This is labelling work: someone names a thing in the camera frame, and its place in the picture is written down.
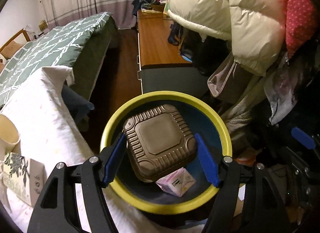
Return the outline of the tissue box on far nightstand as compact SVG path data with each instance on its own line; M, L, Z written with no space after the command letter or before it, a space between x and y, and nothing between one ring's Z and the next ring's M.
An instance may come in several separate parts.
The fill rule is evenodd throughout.
M39 30L43 32L45 29L48 28L47 22L45 20L42 20L39 22Z

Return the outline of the yellow rimmed blue trash bin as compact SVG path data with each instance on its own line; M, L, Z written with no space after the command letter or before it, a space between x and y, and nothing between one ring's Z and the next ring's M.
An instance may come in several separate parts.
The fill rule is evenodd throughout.
M228 130L220 116L198 98L155 91L123 104L109 119L100 146L110 146L124 134L125 154L112 189L130 205L158 215L186 213L210 201L217 189L201 167L195 134L217 156L232 155ZM163 192L156 181L181 167L195 184L181 197Z

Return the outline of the wooden bed headboard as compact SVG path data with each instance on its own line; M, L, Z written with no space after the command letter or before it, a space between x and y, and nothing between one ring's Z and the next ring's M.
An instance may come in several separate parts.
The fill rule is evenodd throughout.
M19 44L25 44L30 42L29 35L25 29L20 29L16 34L14 34L0 49L2 52L12 41L17 42Z

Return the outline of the right brown pillow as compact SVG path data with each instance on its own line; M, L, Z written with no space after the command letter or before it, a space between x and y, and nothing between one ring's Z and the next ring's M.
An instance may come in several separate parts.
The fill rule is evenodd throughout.
M1 50L1 55L5 57L5 59L10 59L19 49L23 47L23 44L17 43L14 40L9 42L7 46Z

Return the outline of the white paper cup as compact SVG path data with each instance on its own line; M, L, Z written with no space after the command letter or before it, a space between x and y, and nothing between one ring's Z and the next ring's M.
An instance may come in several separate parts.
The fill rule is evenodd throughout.
M6 152L11 151L20 142L20 135L16 126L5 115L0 115L0 147L1 159Z

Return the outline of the brown plastic food container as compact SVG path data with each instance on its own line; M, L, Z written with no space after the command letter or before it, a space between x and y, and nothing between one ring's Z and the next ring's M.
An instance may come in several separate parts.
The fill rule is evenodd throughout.
M171 104L131 116L123 130L132 168L137 178L146 183L176 171L197 154L193 132Z

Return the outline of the white leaf print box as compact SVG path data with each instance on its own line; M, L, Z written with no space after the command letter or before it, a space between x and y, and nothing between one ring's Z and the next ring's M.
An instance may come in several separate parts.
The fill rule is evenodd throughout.
M44 165L17 153L4 157L4 185L20 200L34 206L44 186Z

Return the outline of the white dotted table cloth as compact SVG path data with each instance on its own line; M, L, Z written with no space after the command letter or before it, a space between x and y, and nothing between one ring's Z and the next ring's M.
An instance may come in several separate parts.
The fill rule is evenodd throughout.
M63 84L72 72L65 66L36 70L2 109L20 134L21 155L44 164L47 176L58 162L77 165L93 156L61 96ZM205 224L191 222L181 229L164 228L123 201L111 187L103 189L103 194L119 232L201 232ZM27 232L33 208L11 190L7 196L9 216L22 232Z

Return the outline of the green checked duvet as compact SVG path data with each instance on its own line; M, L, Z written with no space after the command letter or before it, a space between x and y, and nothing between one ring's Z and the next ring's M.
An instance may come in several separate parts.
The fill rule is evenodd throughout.
M111 14L102 12L55 27L43 37L27 42L9 57L1 72L1 105L37 69L58 65L72 68L68 84L89 100L116 32Z

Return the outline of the pink milk carton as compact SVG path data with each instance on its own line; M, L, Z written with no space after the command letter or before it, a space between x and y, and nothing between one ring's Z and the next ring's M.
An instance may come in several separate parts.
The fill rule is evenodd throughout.
M180 168L156 181L163 192L176 197L182 197L195 183L196 180L185 168Z

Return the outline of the beige hanging bag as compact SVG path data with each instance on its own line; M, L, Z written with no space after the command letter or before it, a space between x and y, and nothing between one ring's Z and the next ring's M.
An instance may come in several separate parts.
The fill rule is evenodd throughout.
M235 104L252 77L253 74L236 63L233 54L230 53L208 78L207 84L213 97Z

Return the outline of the red dotted garment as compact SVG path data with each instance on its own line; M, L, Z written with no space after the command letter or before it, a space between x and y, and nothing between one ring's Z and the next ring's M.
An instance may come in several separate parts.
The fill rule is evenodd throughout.
M283 0L286 15L285 42L288 57L308 41L318 26L319 12L311 0Z

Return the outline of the cream puffer jacket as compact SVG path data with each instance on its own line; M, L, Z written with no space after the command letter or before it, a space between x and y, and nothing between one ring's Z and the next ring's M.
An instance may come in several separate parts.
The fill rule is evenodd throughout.
M264 76L285 39L282 0L169 0L168 15L201 37L229 40L236 63Z

